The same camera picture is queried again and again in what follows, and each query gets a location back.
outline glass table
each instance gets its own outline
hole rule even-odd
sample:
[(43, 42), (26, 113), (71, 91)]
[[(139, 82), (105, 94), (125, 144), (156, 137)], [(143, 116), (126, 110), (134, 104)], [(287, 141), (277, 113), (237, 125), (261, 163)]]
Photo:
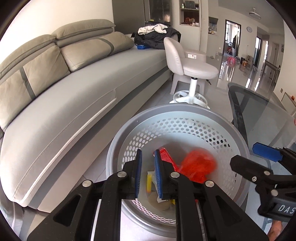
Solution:
[[(228, 84), (231, 104), (232, 124), (246, 141), (251, 160), (273, 170), (274, 174), (290, 175), (279, 163), (259, 157), (253, 153), (252, 147), (260, 142), (271, 147), (287, 147), (296, 150), (296, 120), (283, 107), (280, 101), (271, 100), (270, 96), (262, 96), (245, 87)], [(271, 219), (258, 215), (259, 195), (255, 192), (255, 184), (251, 184), (247, 196), (245, 212), (267, 232)]]

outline doorway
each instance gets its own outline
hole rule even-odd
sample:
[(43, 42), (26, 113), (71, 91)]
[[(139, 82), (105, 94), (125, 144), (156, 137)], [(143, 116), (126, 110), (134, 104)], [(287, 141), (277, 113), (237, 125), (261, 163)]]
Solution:
[(260, 54), (262, 48), (262, 39), (256, 37), (255, 53), (254, 53), (254, 66), (258, 68)]
[[(277, 64), (278, 56), (279, 56), (279, 44), (272, 42), (269, 62), (272, 63), (274, 66), (277, 66), (276, 64)], [(275, 71), (270, 70), (269, 78), (273, 79), (274, 74), (275, 74)]]
[(242, 26), (238, 23), (225, 20), (225, 42), (223, 46), (223, 55), (237, 57), (240, 44), (240, 31)]
[(269, 62), (276, 66), (278, 55), (279, 55), (279, 44), (272, 42)]

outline black jacket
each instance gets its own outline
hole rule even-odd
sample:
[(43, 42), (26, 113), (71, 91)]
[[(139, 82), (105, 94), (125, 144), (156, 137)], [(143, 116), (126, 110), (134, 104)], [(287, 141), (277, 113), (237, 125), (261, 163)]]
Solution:
[(181, 40), (181, 34), (174, 28), (166, 28), (166, 34), (160, 34), (156, 31), (153, 31), (148, 34), (138, 34), (133, 33), (132, 38), (135, 38), (135, 44), (136, 45), (144, 45), (147, 47), (151, 47), (154, 49), (165, 49), (165, 46), (163, 44), (163, 40), (165, 37), (173, 37), (175, 34), (178, 35), (178, 42)]

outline sofa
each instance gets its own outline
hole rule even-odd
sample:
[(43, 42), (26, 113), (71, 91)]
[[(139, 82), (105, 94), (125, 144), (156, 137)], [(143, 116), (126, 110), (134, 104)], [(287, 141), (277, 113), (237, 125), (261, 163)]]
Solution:
[(0, 64), (0, 180), (51, 212), (117, 131), (171, 77), (164, 50), (138, 50), (108, 20), (39, 36)]

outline ceiling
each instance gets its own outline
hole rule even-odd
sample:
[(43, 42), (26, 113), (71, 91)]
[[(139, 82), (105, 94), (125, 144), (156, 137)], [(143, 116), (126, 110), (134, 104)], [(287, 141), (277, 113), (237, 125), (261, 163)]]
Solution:
[(249, 15), (249, 12), (253, 11), (253, 7), (255, 7), (256, 13), (260, 14), (262, 19), (252, 19), (268, 28), (281, 28), (284, 30), (282, 17), (266, 0), (218, 0), (218, 3), (220, 7), (239, 12), (250, 18), (252, 17)]

